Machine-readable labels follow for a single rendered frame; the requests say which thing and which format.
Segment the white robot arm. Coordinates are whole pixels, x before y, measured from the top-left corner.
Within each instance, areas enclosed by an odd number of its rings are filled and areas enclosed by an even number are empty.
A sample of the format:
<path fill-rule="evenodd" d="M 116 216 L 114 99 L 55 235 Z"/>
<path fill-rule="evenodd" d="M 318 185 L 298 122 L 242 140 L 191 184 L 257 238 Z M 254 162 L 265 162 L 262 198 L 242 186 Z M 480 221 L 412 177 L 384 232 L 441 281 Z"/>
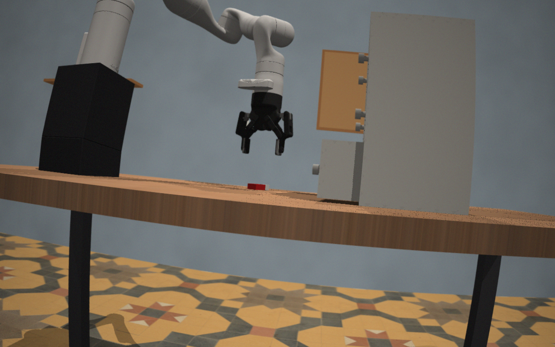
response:
<path fill-rule="evenodd" d="M 293 41 L 290 23 L 268 15 L 256 17 L 227 8 L 214 20 L 207 0 L 163 0 L 179 17 L 206 29 L 221 40 L 236 44 L 244 34 L 255 42 L 255 79 L 238 81 L 238 88 L 283 95 L 284 56 L 273 49 L 286 47 Z M 133 0 L 97 0 L 90 29 L 84 33 L 76 65 L 101 62 L 118 73 L 132 22 Z"/>

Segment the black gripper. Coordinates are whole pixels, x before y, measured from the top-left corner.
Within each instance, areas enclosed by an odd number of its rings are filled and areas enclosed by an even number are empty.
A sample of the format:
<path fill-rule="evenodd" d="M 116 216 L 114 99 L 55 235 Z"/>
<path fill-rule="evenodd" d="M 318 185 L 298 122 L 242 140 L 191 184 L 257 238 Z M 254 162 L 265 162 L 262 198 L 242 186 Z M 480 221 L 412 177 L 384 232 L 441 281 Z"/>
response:
<path fill-rule="evenodd" d="M 289 137 L 293 137 L 293 120 L 292 114 L 285 111 L 280 112 L 282 106 L 282 96 L 276 93 L 255 92 L 251 98 L 251 112 L 239 113 L 236 134 L 242 137 L 241 151 L 249 154 L 250 137 L 257 130 L 273 131 L 276 139 L 275 155 L 281 156 L 284 152 L 285 141 Z M 284 121 L 284 132 L 279 125 L 279 121 Z M 247 125 L 247 121 L 251 120 Z M 246 126 L 247 125 L 247 126 Z"/>

